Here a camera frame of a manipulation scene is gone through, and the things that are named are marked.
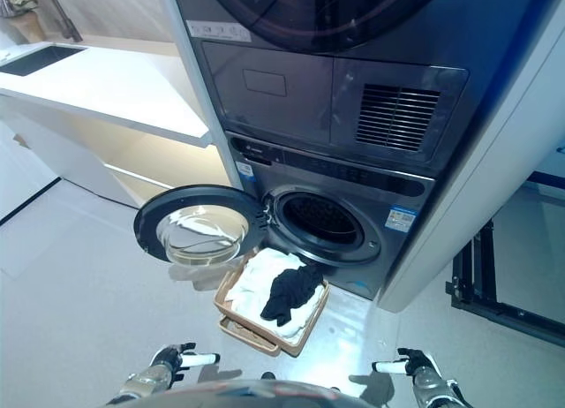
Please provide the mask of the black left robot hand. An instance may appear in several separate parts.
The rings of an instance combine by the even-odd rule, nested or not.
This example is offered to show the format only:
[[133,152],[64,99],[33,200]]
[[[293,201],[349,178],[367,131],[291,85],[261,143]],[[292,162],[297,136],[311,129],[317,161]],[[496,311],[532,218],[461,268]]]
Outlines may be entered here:
[[219,363],[219,353],[196,352],[196,346],[194,342],[165,346],[153,356],[150,366],[164,366],[169,371],[170,382],[174,383],[182,381],[184,372],[192,367]]

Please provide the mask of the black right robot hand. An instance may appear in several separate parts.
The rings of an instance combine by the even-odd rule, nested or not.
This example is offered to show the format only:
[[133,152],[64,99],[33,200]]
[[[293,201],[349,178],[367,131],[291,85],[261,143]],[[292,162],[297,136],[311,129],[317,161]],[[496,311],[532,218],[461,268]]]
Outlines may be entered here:
[[373,362],[373,371],[383,374],[414,376],[421,367],[428,367],[438,372],[433,357],[421,350],[401,347],[397,349],[397,354],[399,358],[396,360]]

